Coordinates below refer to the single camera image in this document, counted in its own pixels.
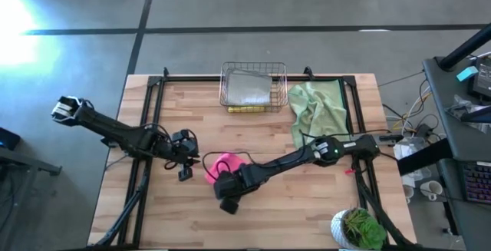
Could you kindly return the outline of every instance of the white mug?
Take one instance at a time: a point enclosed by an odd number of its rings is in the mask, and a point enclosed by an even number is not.
[[[443,187],[436,181],[428,181],[421,184],[420,191],[424,196],[428,197],[430,201],[435,201],[437,199],[437,195],[443,193]]]
[[[404,196],[406,197],[406,202],[409,204],[411,202],[411,197],[414,195],[414,188],[408,185],[402,185],[404,189]]]

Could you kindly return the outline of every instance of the potted plant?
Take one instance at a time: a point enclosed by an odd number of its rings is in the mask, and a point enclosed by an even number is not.
[[[331,221],[331,232],[336,242],[346,249],[380,250],[387,237],[382,225],[361,208],[337,213]]]

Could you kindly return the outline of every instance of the green plant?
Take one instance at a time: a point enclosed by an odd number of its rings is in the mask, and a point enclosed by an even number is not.
[[[380,250],[387,237],[382,225],[363,209],[349,211],[343,224],[343,231],[348,240],[362,249]]]

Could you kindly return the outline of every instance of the pink object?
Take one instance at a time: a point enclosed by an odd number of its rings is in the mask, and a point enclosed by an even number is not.
[[[239,169],[239,166],[241,163],[246,163],[244,160],[242,160],[239,156],[235,154],[222,154],[218,159],[216,159],[215,163],[213,163],[212,167],[208,169],[208,171],[214,176],[218,177],[219,173],[222,171],[229,171],[229,168],[224,164],[220,162],[225,162],[229,165],[230,171],[234,171]],[[215,183],[215,179],[211,177],[209,174],[205,174],[206,181],[208,183],[213,184]]]

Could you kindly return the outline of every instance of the white pot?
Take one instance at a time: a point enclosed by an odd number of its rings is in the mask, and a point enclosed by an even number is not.
[[[360,247],[356,247],[348,241],[348,238],[343,233],[343,219],[347,212],[350,210],[342,210],[336,213],[331,220],[331,233],[336,242],[345,249],[359,250]]]

